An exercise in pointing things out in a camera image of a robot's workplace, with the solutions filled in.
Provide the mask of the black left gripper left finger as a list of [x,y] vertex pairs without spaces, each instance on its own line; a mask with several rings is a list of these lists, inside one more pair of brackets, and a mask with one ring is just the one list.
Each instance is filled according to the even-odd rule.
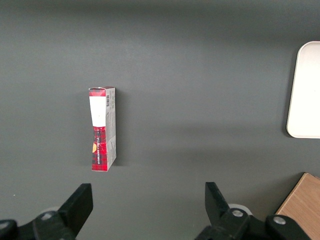
[[82,183],[57,210],[48,210],[18,226],[0,221],[2,240],[75,240],[93,210],[92,185]]

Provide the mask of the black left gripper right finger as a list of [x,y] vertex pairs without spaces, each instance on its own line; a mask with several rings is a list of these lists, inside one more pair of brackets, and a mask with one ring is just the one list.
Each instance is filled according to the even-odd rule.
[[238,207],[229,207],[215,182],[205,183],[205,210],[210,221],[197,240],[308,240],[292,218],[269,215],[265,221]]

